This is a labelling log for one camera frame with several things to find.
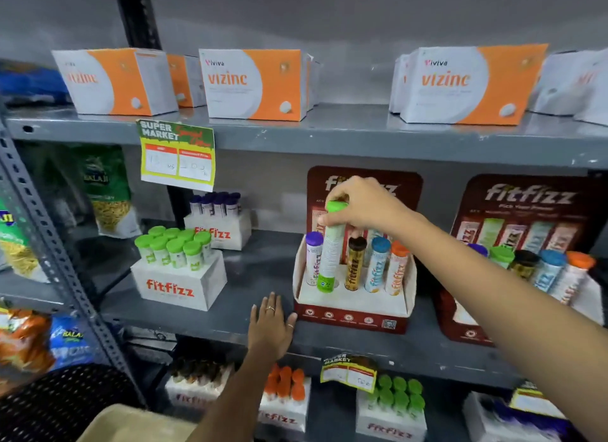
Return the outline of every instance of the fitfizz display box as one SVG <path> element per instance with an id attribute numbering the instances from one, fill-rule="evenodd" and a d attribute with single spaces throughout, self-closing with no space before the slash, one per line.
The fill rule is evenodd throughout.
<path id="1" fill-rule="evenodd" d="M 322 234 L 325 229 L 318 224 L 319 216 L 326 213 L 325 198 L 331 189 L 358 175 L 361 177 L 374 177 L 387 191 L 415 210 L 422 191 L 422 178 L 416 173 L 406 173 L 385 170 L 367 170 L 344 167 L 313 167 L 308 171 L 307 184 L 307 231 L 318 231 Z M 308 280 L 307 245 L 304 239 L 300 244 L 295 258 L 293 290 L 295 311 L 300 320 L 308 322 L 326 323 L 329 325 L 342 325 L 363 330 L 384 331 L 403 334 L 407 328 L 409 316 L 414 309 L 416 296 L 416 265 L 412 255 L 404 257 L 401 286 L 391 290 L 384 289 L 387 276 L 382 274 L 383 282 L 376 290 L 367 291 L 364 282 L 367 278 L 371 260 L 371 246 L 369 242 L 365 251 L 361 250 L 362 269 L 358 281 L 349 282 L 346 288 L 348 239 L 351 237 L 353 227 L 347 225 L 344 239 L 338 243 L 338 248 L 330 248 L 326 239 L 324 251 L 338 252 L 339 264 L 336 269 L 336 278 L 333 290 L 321 291 Z M 373 237 L 383 237 L 376 230 L 366 230 L 364 237 L 369 241 Z"/>
<path id="2" fill-rule="evenodd" d="M 482 174 L 472 178 L 460 202 L 452 236 L 489 249 L 507 246 L 588 251 L 603 228 L 608 195 L 603 177 Z M 492 346 L 492 340 L 444 288 L 434 293 L 441 331 L 453 341 Z"/>

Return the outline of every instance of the black mesh basket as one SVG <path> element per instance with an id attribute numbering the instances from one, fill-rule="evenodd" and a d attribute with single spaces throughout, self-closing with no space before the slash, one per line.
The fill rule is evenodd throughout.
<path id="1" fill-rule="evenodd" d="M 76 441 L 113 404 L 141 407 L 121 371 L 94 363 L 51 371 L 0 398 L 0 442 Z"/>

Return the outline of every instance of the gray metal shelf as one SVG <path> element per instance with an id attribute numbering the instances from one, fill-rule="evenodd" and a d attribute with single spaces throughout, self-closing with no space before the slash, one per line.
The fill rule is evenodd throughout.
<path id="1" fill-rule="evenodd" d="M 159 385 L 163 394 L 165 377 Z M 436 379 L 421 379 L 426 401 L 425 417 L 427 442 L 470 442 L 469 432 L 462 415 L 462 402 L 469 390 L 459 383 Z M 356 391 L 335 382 L 319 383 L 313 378 L 311 400 L 308 405 L 307 431 L 290 431 L 277 426 L 259 423 L 255 438 L 269 442 L 290 440 L 300 442 L 377 442 L 381 439 L 358 434 L 356 423 Z M 166 399 L 160 400 L 159 413 L 198 423 L 201 414 L 196 410 L 173 407 Z"/>
<path id="2" fill-rule="evenodd" d="M 208 312 L 143 300 L 130 274 L 107 293 L 100 312 L 107 322 L 247 344 L 253 304 L 275 291 L 287 311 L 300 234 L 254 231 L 242 252 L 224 251 L 228 284 Z M 301 321 L 290 352 L 326 358 L 340 352 L 365 354 L 382 369 L 511 388 L 521 376 L 487 346 L 452 342 L 439 330 L 429 297 L 419 295 L 405 335 L 355 330 Z"/>
<path id="3" fill-rule="evenodd" d="M 11 269 L 0 271 L 0 300 L 15 308 L 34 309 L 42 313 L 68 313 L 53 285 L 29 280 Z"/>
<path id="4" fill-rule="evenodd" d="M 516 127 L 405 123 L 377 104 L 320 104 L 301 122 L 209 119 L 206 107 L 153 118 L 211 127 L 219 149 L 608 168 L 608 127 L 540 114 Z M 7 125 L 22 140 L 137 145 L 136 119 L 19 109 Z"/>

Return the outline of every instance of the woman's right hand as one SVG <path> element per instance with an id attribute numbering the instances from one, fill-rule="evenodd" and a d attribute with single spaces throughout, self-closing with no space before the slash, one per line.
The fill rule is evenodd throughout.
<path id="1" fill-rule="evenodd" d="M 377 229 L 394 235 L 401 219 L 421 218 L 382 187 L 376 178 L 353 176 L 334 187 L 325 203 L 329 200 L 347 200 L 348 207 L 320 216 L 319 224 L 323 226 L 348 223 L 360 229 Z"/>

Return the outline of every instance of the hand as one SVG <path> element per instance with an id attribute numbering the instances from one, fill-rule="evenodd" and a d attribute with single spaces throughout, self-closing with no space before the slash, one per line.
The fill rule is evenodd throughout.
<path id="1" fill-rule="evenodd" d="M 392 235 L 399 216 L 421 217 L 386 191 L 376 178 L 353 176 L 334 187 L 325 203 L 339 199 L 347 199 L 348 207 L 339 212 L 320 216 L 320 225 L 334 226 L 348 223 L 360 229 L 377 229 Z"/>
<path id="2" fill-rule="evenodd" d="M 291 344 L 298 315 L 291 313 L 285 322 L 281 297 L 277 296 L 275 302 L 274 292 L 268 298 L 264 297 L 260 315 L 257 313 L 258 308 L 254 305 L 249 319 L 249 351 L 256 348 L 268 350 L 273 355 L 272 361 L 276 362 L 285 355 Z"/>

